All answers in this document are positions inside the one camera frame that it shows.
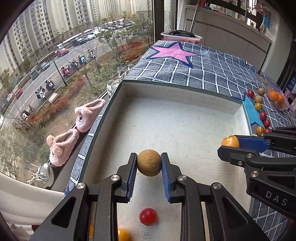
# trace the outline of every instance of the blue star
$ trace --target blue star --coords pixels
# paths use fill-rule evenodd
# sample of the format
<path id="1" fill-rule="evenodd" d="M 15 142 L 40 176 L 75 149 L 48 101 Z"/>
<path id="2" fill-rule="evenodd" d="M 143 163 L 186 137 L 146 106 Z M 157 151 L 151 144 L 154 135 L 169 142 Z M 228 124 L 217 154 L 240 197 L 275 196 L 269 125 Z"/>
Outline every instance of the blue star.
<path id="1" fill-rule="evenodd" d="M 254 124 L 257 124 L 259 126 L 264 126 L 263 122 L 260 120 L 260 117 L 259 117 L 260 111 L 256 111 L 254 104 L 251 101 L 251 99 L 248 97 L 247 93 L 244 94 L 244 98 L 242 100 L 241 99 L 238 99 L 238 100 L 243 102 L 245 109 L 247 111 L 247 115 L 248 115 L 251 126 Z"/>

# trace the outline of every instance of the brown ball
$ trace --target brown ball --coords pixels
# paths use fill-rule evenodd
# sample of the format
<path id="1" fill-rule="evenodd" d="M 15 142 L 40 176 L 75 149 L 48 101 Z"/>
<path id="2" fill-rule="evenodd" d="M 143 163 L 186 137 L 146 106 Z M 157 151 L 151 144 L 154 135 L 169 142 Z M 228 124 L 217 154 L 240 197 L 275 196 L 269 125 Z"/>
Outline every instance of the brown ball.
<path id="1" fill-rule="evenodd" d="M 262 102 L 263 102 L 262 97 L 257 95 L 257 96 L 255 97 L 255 102 L 256 102 L 256 103 L 260 103 L 260 104 L 262 104 Z"/>
<path id="2" fill-rule="evenodd" d="M 258 89 L 258 94 L 261 95 L 261 96 L 263 96 L 265 94 L 264 89 L 263 88 L 259 88 Z"/>
<path id="3" fill-rule="evenodd" d="M 137 165 L 140 173 L 154 177 L 161 171 L 160 155 L 154 150 L 144 150 L 138 155 Z"/>

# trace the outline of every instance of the scooter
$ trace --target scooter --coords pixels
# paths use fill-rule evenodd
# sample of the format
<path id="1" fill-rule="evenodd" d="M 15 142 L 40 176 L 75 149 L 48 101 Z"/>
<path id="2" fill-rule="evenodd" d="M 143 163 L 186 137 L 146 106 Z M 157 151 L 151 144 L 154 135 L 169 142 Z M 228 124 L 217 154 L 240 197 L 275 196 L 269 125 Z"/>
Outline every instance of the scooter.
<path id="1" fill-rule="evenodd" d="M 50 80 L 50 78 L 49 78 L 49 80 L 46 80 L 44 83 L 45 83 L 45 87 L 46 87 L 47 91 L 55 90 L 54 83 L 52 80 Z"/>
<path id="2" fill-rule="evenodd" d="M 86 59 L 83 56 L 78 56 L 78 60 L 79 60 L 79 64 L 85 64 L 86 63 Z"/>
<path id="3" fill-rule="evenodd" d="M 93 59 L 96 58 L 94 51 L 89 51 L 89 58 L 93 58 Z"/>
<path id="4" fill-rule="evenodd" d="M 75 60 L 69 62 L 68 67 L 70 70 L 79 70 L 78 63 Z"/>
<path id="5" fill-rule="evenodd" d="M 46 95 L 44 94 L 45 89 L 40 86 L 40 88 L 35 92 L 38 99 L 46 99 Z"/>
<path id="6" fill-rule="evenodd" d="M 62 74 L 63 74 L 63 76 L 64 77 L 66 77 L 66 76 L 70 76 L 71 75 L 71 73 L 70 73 L 70 67 L 62 67 Z"/>

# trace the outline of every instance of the bear face slipper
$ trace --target bear face slipper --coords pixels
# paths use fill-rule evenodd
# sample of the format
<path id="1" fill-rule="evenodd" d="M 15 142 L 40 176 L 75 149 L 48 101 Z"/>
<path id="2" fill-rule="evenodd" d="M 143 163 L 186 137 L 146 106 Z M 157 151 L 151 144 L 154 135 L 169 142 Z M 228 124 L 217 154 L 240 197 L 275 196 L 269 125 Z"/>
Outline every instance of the bear face slipper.
<path id="1" fill-rule="evenodd" d="M 87 103 L 83 106 L 75 108 L 75 113 L 77 114 L 76 118 L 76 127 L 80 132 L 88 131 L 100 111 L 106 104 L 104 99 L 96 99 L 90 103 Z"/>
<path id="2" fill-rule="evenodd" d="M 79 132 L 76 129 L 70 129 L 69 131 L 56 137 L 49 135 L 46 138 L 46 142 L 50 146 L 50 162 L 57 167 L 64 165 L 68 160 L 78 138 Z"/>

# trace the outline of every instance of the red car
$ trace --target red car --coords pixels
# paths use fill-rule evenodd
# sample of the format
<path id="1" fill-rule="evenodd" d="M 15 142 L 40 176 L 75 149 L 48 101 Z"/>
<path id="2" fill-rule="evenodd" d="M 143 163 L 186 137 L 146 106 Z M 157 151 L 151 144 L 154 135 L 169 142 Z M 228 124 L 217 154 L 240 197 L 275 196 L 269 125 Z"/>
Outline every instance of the red car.
<path id="1" fill-rule="evenodd" d="M 22 89 L 17 89 L 17 91 L 15 92 L 15 98 L 19 99 L 22 93 L 23 93 Z"/>
<path id="2" fill-rule="evenodd" d="M 57 57 L 61 57 L 69 53 L 69 49 L 66 49 L 66 48 L 58 49 L 55 53 Z"/>

